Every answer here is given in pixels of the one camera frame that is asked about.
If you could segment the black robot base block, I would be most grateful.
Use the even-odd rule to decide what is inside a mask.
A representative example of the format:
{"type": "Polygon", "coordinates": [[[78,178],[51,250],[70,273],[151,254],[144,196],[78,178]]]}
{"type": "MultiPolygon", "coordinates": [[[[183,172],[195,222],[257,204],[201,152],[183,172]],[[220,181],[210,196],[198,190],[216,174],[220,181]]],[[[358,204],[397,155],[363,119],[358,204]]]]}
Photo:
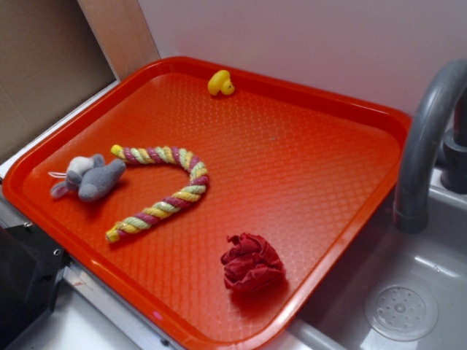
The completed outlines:
{"type": "Polygon", "coordinates": [[[54,311],[66,253],[40,227],[1,229],[1,348],[11,349],[54,311]]]}

